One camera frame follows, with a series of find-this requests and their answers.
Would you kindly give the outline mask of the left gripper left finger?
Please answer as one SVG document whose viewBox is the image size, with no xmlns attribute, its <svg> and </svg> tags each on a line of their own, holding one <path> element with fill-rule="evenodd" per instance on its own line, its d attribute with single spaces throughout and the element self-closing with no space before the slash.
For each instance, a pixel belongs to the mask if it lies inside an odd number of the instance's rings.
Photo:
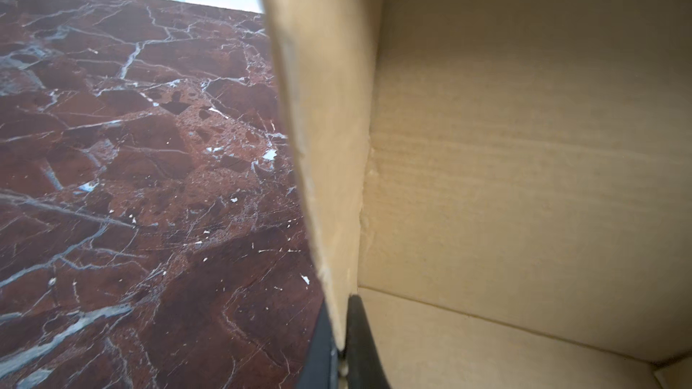
<svg viewBox="0 0 692 389">
<path fill-rule="evenodd" d="M 337 389 L 339 358 L 327 306 L 322 303 L 296 389 Z"/>
</svg>

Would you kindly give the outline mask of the brown cardboard box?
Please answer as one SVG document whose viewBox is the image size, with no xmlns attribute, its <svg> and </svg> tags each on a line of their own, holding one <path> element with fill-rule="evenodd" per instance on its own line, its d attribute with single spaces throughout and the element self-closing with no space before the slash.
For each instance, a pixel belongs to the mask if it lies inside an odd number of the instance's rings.
<svg viewBox="0 0 692 389">
<path fill-rule="evenodd" d="M 691 0 L 262 1 L 338 388 L 690 387 Z"/>
</svg>

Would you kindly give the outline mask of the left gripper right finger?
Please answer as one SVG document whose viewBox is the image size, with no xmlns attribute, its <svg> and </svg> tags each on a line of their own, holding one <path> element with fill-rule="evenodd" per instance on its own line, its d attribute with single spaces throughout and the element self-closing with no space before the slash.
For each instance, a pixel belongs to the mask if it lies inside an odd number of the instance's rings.
<svg viewBox="0 0 692 389">
<path fill-rule="evenodd" d="M 352 389 L 391 389 L 369 326 L 364 302 L 351 295 L 347 311 L 346 381 Z"/>
</svg>

